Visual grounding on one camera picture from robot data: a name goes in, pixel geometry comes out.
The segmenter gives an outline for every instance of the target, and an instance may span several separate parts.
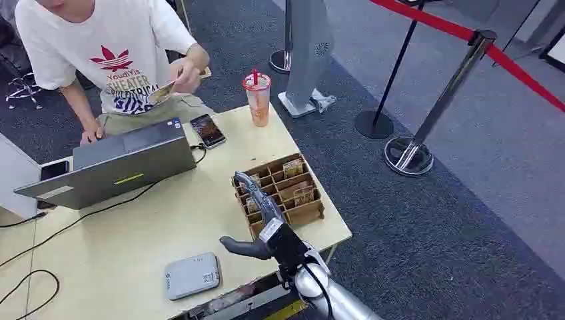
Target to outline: stanchion base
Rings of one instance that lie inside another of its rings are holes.
[[[378,116],[376,125],[373,125],[373,120],[376,115],[376,111],[363,111],[355,117],[355,129],[364,135],[365,137],[371,139],[386,139],[392,135],[394,132],[394,124],[392,120],[387,117],[384,113]]]
[[[411,141],[411,137],[391,139],[384,146],[384,161],[393,171],[401,175],[415,177],[430,171],[434,165],[434,155],[430,153],[426,145],[422,144],[414,154],[410,163],[405,168],[399,167],[398,162],[400,157],[402,157],[402,154],[406,151]]]
[[[285,66],[285,52],[284,49],[273,52],[269,58],[269,65],[271,65],[271,68],[276,72],[288,75],[290,73],[290,60],[286,62]]]

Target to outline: light wooden table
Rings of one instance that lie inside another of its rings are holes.
[[[61,280],[59,295],[28,319],[169,319],[277,271],[274,259],[259,261],[228,253],[218,239],[230,235],[251,240],[230,179],[247,170],[298,152],[271,107],[269,125],[255,127],[249,107],[214,116],[227,142],[209,150],[196,169],[155,185],[136,201],[88,217],[33,253],[33,268],[48,269]],[[185,125],[187,139],[198,143]],[[201,156],[195,152],[195,158]],[[135,196],[138,191],[82,210],[58,208],[37,222],[38,243],[81,214]],[[318,250],[348,239],[351,232],[322,189],[325,219],[296,232]],[[221,268],[221,284],[178,301],[165,297],[163,270],[179,259],[212,251]],[[53,292],[52,280],[33,277],[30,305]]]
[[[16,223],[20,220],[12,213],[0,213],[0,225]],[[34,222],[0,229],[0,263],[30,248],[33,245],[34,231]],[[31,254],[28,254],[0,268],[0,299],[29,273],[30,267]],[[43,277],[49,276],[45,274],[37,276],[38,279]],[[26,280],[16,292],[0,305],[0,319],[17,319],[26,313],[28,288],[29,280]]]

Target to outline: dark blue carpet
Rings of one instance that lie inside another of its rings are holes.
[[[376,101],[338,63],[319,86],[338,97],[332,109],[300,119],[286,114],[275,98],[286,77],[267,65],[283,45],[283,12],[273,2],[187,5],[193,32],[212,57],[213,77],[199,91],[209,106],[219,112],[246,104],[241,79],[253,67],[273,76],[271,101],[353,232],[330,264],[344,287],[385,319],[565,319],[563,280],[441,162],[416,179],[384,164],[386,141],[368,140],[352,124]],[[95,95],[89,93],[92,101]],[[0,105],[0,131],[45,162],[71,153],[80,124],[56,93],[41,99],[40,111]],[[395,126],[397,135],[407,134]],[[243,318],[260,319],[261,312]],[[295,318],[322,319],[311,309]]]

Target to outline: cable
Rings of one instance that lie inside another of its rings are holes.
[[[308,273],[310,273],[310,276],[314,278],[316,283],[318,283],[320,289],[322,289],[322,293],[324,294],[324,297],[326,298],[326,302],[328,303],[328,319],[332,319],[333,318],[332,302],[330,301],[330,296],[326,292],[326,288],[324,288],[320,280],[318,280],[318,277],[314,275],[314,273],[312,272],[312,270],[310,270],[310,267],[306,263],[304,264],[304,268],[306,269],[306,271],[308,271]]]
[[[200,150],[203,150],[203,151],[204,151],[204,155],[202,155],[202,157],[201,157],[198,161],[196,161],[196,163],[201,162],[201,161],[204,159],[204,157],[206,157],[206,147],[204,146],[203,143],[199,143],[198,145],[192,145],[192,146],[191,146],[191,150],[193,150],[193,149],[200,149]],[[70,225],[68,225],[68,226],[66,226],[66,227],[64,227],[64,228],[62,228],[61,230],[57,231],[56,233],[50,235],[48,238],[46,238],[46,239],[43,240],[42,242],[40,242],[40,243],[38,243],[38,244],[36,244],[36,245],[34,245],[34,246],[32,246],[32,247],[30,247],[30,248],[28,248],[28,249],[22,251],[22,252],[20,252],[20,253],[18,253],[17,255],[13,256],[13,257],[10,258],[10,259],[8,259],[8,260],[2,262],[2,264],[0,264],[0,268],[2,268],[3,266],[5,266],[6,264],[8,264],[8,263],[10,263],[10,262],[12,262],[12,261],[14,261],[14,260],[16,260],[17,258],[21,257],[22,255],[24,255],[24,254],[26,254],[26,253],[28,253],[28,252],[34,250],[34,249],[39,248],[40,246],[46,244],[49,240],[51,240],[52,238],[54,238],[54,237],[60,235],[61,233],[63,233],[64,231],[68,230],[68,229],[71,228],[72,226],[76,225],[78,222],[80,222],[80,221],[83,220],[84,218],[90,217],[91,215],[95,215],[96,213],[100,213],[100,212],[102,212],[102,211],[110,210],[110,209],[112,209],[112,208],[114,208],[114,207],[117,207],[117,206],[119,206],[119,205],[123,205],[123,204],[126,204],[126,203],[128,203],[128,202],[132,202],[132,201],[136,200],[137,198],[141,197],[144,193],[146,193],[147,191],[149,191],[149,189],[153,188],[157,183],[159,183],[159,181],[152,183],[151,185],[149,185],[149,187],[145,188],[145,189],[144,189],[143,191],[141,191],[138,195],[136,195],[135,197],[133,197],[133,198],[131,198],[131,199],[128,199],[128,200],[125,200],[125,201],[116,203],[116,204],[111,205],[111,206],[109,206],[109,207],[106,207],[106,208],[104,208],[104,209],[96,210],[96,211],[94,211],[94,212],[88,213],[88,214],[86,214],[86,215],[84,215],[84,216],[78,218],[78,219],[75,220],[73,223],[71,223]],[[28,219],[26,219],[26,220],[24,220],[24,221],[20,221],[20,222],[18,222],[18,223],[13,223],[13,224],[11,224],[11,225],[2,225],[2,226],[0,226],[0,227],[6,228],[6,227],[12,227],[12,226],[15,226],[15,225],[20,225],[20,224],[26,223],[26,222],[28,222],[28,221],[31,221],[31,220],[34,220],[34,219],[38,219],[38,218],[40,218],[40,217],[44,217],[45,215],[46,215],[45,212],[38,213],[37,215],[35,215],[35,216],[31,217],[31,218],[28,218]],[[55,274],[53,274],[52,272],[50,272],[49,270],[38,269],[38,270],[34,270],[34,271],[28,273],[22,280],[20,280],[20,282],[14,287],[14,289],[10,290],[10,292],[8,292],[8,294],[6,294],[6,296],[4,296],[4,298],[2,298],[2,300],[0,300],[0,305],[1,305],[2,303],[4,303],[4,301],[5,301],[6,299],[8,299],[8,297],[9,297],[10,295],[12,295],[12,293],[14,293],[14,291],[16,291],[16,290],[22,285],[22,283],[23,283],[27,278],[31,277],[34,273],[38,273],[38,272],[45,272],[45,273],[48,273],[50,276],[52,276],[52,277],[54,278],[55,283],[56,283],[56,285],[57,285],[56,288],[55,288],[55,292],[53,293],[53,295],[52,295],[48,300],[46,300],[46,301],[45,301],[44,303],[42,303],[40,306],[38,306],[38,307],[35,308],[34,310],[32,310],[32,311],[26,313],[25,315],[23,315],[23,316],[17,318],[16,320],[22,320],[22,319],[26,318],[28,315],[30,315],[30,314],[32,314],[32,313],[34,313],[34,312],[40,310],[40,309],[43,308],[46,304],[48,304],[49,302],[51,302],[51,300],[53,300],[53,298],[55,298],[55,296],[59,293],[59,289],[61,288],[61,283],[59,282],[59,278],[57,278],[57,276],[56,276]]]
[[[149,189],[153,188],[157,183],[159,183],[159,182],[157,181],[157,182],[152,183],[149,187],[145,188],[145,190],[141,191],[138,195],[136,195],[135,197],[133,197],[133,198],[131,198],[131,199],[122,201],[122,202],[120,202],[120,203],[116,203],[116,204],[111,205],[111,206],[109,206],[109,207],[106,207],[106,208],[104,208],[104,209],[100,209],[100,210],[96,210],[96,211],[94,211],[94,212],[90,212],[89,214],[84,215],[84,216],[78,218],[77,220],[75,220],[75,222],[71,223],[70,225],[68,225],[68,226],[66,226],[66,227],[64,227],[64,228],[62,228],[61,230],[57,231],[56,233],[50,235],[47,239],[43,240],[42,242],[40,242],[40,243],[38,243],[38,244],[36,244],[36,245],[34,245],[34,246],[32,246],[32,247],[30,247],[30,248],[28,248],[28,249],[22,251],[22,252],[20,252],[20,253],[18,253],[17,255],[13,256],[13,257],[10,258],[10,259],[8,259],[8,260],[2,262],[2,264],[0,265],[0,268],[2,268],[3,266],[7,265],[8,263],[10,263],[10,262],[16,260],[17,258],[21,257],[22,255],[24,255],[24,254],[26,254],[26,253],[28,253],[28,252],[34,250],[34,249],[39,248],[40,246],[46,244],[46,242],[48,242],[48,241],[51,240],[52,238],[54,238],[54,237],[60,235],[62,232],[66,231],[68,228],[70,228],[70,227],[76,225],[79,221],[83,220],[84,218],[90,217],[91,215],[95,215],[96,213],[100,213],[100,212],[102,212],[102,211],[110,210],[110,209],[112,209],[112,208],[114,208],[114,207],[117,207],[117,206],[119,206],[119,205],[123,205],[123,204],[125,204],[125,203],[132,202],[132,201],[136,200],[137,198],[141,197],[141,195],[143,195],[143,193],[146,193],[147,191],[149,191]]]
[[[44,270],[44,269],[38,269],[38,270],[34,270],[30,273],[28,273],[22,280],[20,280],[20,282],[14,287],[14,289],[10,290],[10,292],[8,292],[8,294],[6,296],[4,296],[4,298],[2,298],[2,300],[0,300],[0,305],[6,300],[8,299],[8,297],[14,293],[14,291],[16,291],[19,286],[29,277],[31,277],[32,274],[34,273],[38,273],[38,272],[45,272],[47,274],[49,274],[50,276],[52,276],[55,280],[55,284],[56,284],[56,288],[55,288],[55,292],[53,293],[53,295],[46,300],[44,303],[42,303],[39,307],[35,308],[34,310],[22,315],[21,317],[17,318],[16,320],[22,320],[25,317],[27,317],[28,315],[36,312],[37,310],[40,310],[41,308],[43,308],[46,304],[48,304],[49,302],[51,302],[51,300],[53,300],[53,298],[55,298],[55,296],[59,293],[59,288],[61,288],[61,283],[59,282],[59,278],[57,278],[56,275],[54,275],[51,271],[49,270]]]
[[[199,143],[198,145],[191,145],[191,150],[195,150],[195,149],[204,151],[204,155],[198,161],[196,161],[196,164],[199,164],[200,161],[204,160],[204,157],[206,157],[206,146],[204,146],[204,143]]]
[[[45,215],[46,215],[45,212],[40,212],[40,213],[34,215],[33,217],[27,218],[26,220],[23,220],[23,221],[20,221],[20,222],[12,223],[12,224],[9,224],[9,225],[0,225],[0,229],[2,229],[2,228],[15,227],[16,225],[22,225],[22,224],[24,224],[24,223],[26,223],[26,222],[30,222],[30,221],[32,221],[32,220],[36,220],[36,219],[38,219],[38,218],[44,217]]]

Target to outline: cardboard organizer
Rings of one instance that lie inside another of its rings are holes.
[[[302,173],[285,179],[284,164],[296,159],[300,159],[302,162]],[[301,154],[295,153],[245,171],[245,174],[249,176],[257,173],[261,181],[261,190],[273,197],[281,209],[283,217],[291,227],[304,225],[317,219],[324,219],[324,205],[320,199],[318,185],[314,182],[308,165]],[[264,227],[261,212],[254,211],[253,205],[250,208],[250,203],[248,203],[247,199],[251,196],[239,185],[238,181],[232,180],[232,185],[235,188],[235,197],[238,199],[249,224],[249,231],[253,239],[256,239]],[[307,190],[308,193],[312,190],[306,203],[302,203],[304,202],[304,197],[300,198],[299,201],[295,199],[295,191],[300,193],[302,190]]]

